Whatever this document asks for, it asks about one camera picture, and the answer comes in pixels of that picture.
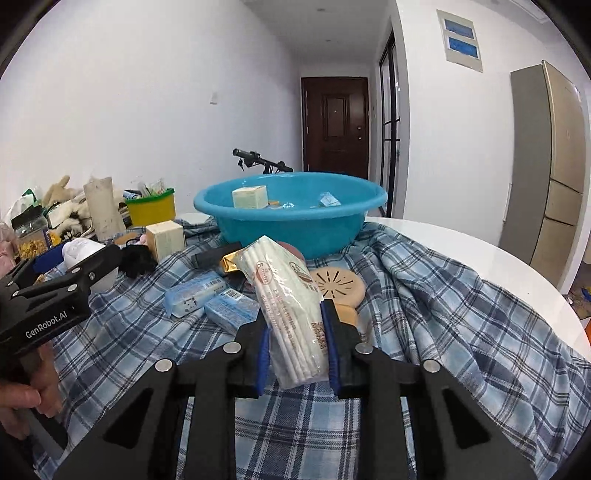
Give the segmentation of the person's left hand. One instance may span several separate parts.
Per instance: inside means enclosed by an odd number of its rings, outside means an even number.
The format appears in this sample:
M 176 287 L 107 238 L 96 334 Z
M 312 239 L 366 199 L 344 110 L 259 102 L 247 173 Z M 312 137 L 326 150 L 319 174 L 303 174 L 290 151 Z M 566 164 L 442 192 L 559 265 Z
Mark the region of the person's left hand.
M 30 385 L 1 381 L 1 424 L 9 435 L 18 440 L 24 440 L 30 434 L 30 428 L 17 416 L 17 410 L 33 408 L 52 418 L 62 409 L 52 343 L 42 345 L 38 354 L 40 364 L 31 375 Z

